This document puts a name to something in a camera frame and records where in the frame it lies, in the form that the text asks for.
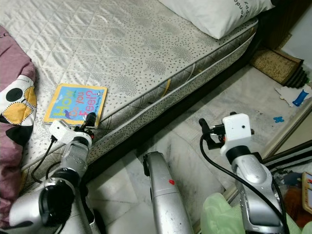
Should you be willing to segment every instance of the mattress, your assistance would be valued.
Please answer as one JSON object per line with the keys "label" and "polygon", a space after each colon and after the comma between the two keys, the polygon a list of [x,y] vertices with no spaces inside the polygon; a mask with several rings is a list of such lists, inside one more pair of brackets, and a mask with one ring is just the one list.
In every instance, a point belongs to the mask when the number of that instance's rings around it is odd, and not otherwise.
{"label": "mattress", "polygon": [[[235,62],[257,19],[217,40],[157,0],[0,0],[0,24],[36,67],[37,115],[24,186],[49,142],[45,111],[59,83],[108,87],[92,163]],[[56,143],[36,174],[60,160]]]}

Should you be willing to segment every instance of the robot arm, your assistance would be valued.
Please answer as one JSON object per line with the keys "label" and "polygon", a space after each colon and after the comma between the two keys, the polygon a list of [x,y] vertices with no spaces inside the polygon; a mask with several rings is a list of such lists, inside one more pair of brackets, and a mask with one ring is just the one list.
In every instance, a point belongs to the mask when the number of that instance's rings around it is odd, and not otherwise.
{"label": "robot arm", "polygon": [[71,225],[71,233],[90,233],[89,222],[83,210],[79,184],[87,170],[86,158],[92,145],[93,133],[85,131],[94,126],[95,113],[90,113],[81,127],[71,130],[62,120],[54,121],[49,131],[66,147],[61,164],[54,174],[31,194],[24,195],[13,204],[9,222],[11,228],[4,233],[55,233],[61,225]]}
{"label": "robot arm", "polygon": [[[201,119],[199,123],[208,148],[221,147],[220,152],[227,157],[233,173],[256,188],[281,211],[279,201],[272,189],[273,179],[270,171],[249,150],[253,132],[250,129],[249,117],[245,114],[233,113],[223,118],[223,124],[212,129],[204,119]],[[215,143],[210,134],[219,135],[221,142]],[[238,182],[237,187],[240,191],[240,206],[246,232],[282,233],[282,222],[272,208],[245,185]]]}

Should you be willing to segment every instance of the bed frame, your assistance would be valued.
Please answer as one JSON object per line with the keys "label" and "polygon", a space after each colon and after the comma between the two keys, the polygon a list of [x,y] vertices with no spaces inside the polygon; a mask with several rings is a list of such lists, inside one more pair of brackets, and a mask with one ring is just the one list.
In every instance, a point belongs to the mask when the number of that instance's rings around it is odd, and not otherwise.
{"label": "bed frame", "polygon": [[195,92],[186,96],[183,100],[166,110],[163,114],[154,119],[152,122],[135,132],[130,138],[126,139],[118,146],[102,155],[91,165],[89,165],[82,182],[88,183],[95,177],[99,176],[103,171],[105,171],[107,168],[109,168],[111,165],[121,159],[124,155],[126,155],[132,149],[142,145],[144,142],[154,136],[160,129],[163,129],[171,121],[176,119],[179,115],[181,115],[183,112],[192,107],[195,103],[205,97],[209,92],[211,92],[217,86],[222,84],[225,80],[231,77],[234,73],[236,73],[246,64],[248,64],[262,41],[274,29],[277,19],[282,15],[290,2],[292,2],[292,0],[283,1],[283,4],[278,5],[277,7],[269,11],[259,14],[257,16],[259,23],[256,34],[249,47],[247,48],[246,52],[239,60],[234,62],[230,67],[215,76],[213,79],[208,81]]}

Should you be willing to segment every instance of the white mattress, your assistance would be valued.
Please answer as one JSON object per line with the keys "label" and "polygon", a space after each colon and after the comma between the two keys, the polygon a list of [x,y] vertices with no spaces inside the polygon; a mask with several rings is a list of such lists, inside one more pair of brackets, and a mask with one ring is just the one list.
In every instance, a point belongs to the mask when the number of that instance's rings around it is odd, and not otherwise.
{"label": "white mattress", "polygon": [[[43,116],[59,83],[108,87],[89,162],[120,144],[237,60],[257,24],[252,19],[216,40],[157,0],[0,0],[0,24],[32,58],[37,116],[22,171],[43,157]],[[58,161],[56,144],[37,175]]]}

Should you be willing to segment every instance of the pink blanket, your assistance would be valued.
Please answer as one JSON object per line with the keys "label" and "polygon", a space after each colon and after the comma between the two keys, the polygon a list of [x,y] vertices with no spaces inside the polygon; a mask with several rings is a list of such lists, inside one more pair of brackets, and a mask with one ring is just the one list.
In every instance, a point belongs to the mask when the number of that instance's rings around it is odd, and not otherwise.
{"label": "pink blanket", "polygon": [[20,189],[22,149],[36,115],[35,67],[9,33],[0,26],[0,227]]}

